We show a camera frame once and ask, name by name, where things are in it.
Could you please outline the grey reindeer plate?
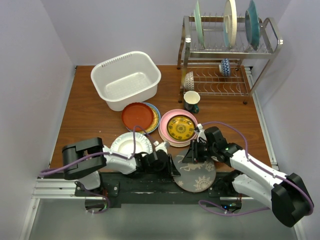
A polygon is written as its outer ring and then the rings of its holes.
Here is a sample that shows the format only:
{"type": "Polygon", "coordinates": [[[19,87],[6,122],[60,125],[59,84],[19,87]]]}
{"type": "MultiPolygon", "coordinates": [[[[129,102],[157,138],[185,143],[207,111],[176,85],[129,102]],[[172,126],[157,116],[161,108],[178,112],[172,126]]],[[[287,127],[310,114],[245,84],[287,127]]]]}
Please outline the grey reindeer plate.
{"type": "Polygon", "coordinates": [[[212,159],[201,163],[183,163],[186,153],[185,149],[173,158],[173,163],[180,173],[180,176],[174,176],[173,180],[187,192],[203,192],[210,188],[216,179],[215,163],[212,159]]]}

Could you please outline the yellow patterned plate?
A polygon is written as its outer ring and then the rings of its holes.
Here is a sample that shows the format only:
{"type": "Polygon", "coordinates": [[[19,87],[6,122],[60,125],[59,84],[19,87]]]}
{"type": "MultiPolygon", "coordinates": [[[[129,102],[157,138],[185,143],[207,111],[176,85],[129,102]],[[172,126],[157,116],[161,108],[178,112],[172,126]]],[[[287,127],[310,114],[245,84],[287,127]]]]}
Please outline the yellow patterned plate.
{"type": "Polygon", "coordinates": [[[175,115],[169,119],[166,130],[178,142],[190,140],[194,136],[195,122],[186,115],[175,115]]]}

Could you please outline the pink plate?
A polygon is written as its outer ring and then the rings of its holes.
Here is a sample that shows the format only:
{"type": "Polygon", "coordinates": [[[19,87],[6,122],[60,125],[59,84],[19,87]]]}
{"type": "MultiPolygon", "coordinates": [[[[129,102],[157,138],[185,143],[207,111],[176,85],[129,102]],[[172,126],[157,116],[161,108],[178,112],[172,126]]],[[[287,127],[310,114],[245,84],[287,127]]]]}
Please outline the pink plate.
{"type": "Polygon", "coordinates": [[[194,115],[183,109],[166,112],[160,120],[159,131],[173,143],[187,143],[196,138],[198,122],[194,115]]]}

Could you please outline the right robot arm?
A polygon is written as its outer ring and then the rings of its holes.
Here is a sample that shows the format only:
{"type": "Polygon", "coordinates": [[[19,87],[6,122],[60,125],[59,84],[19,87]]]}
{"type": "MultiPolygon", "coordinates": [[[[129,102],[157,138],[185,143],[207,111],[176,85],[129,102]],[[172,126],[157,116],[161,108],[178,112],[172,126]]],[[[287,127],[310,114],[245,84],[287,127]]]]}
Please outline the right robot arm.
{"type": "Polygon", "coordinates": [[[299,175],[280,172],[255,159],[247,147],[228,142],[216,126],[204,129],[198,124],[194,132],[197,137],[191,140],[184,163],[214,160],[234,169],[213,184],[214,190],[230,197],[237,193],[252,197],[290,228],[313,213],[314,203],[299,175]]]}

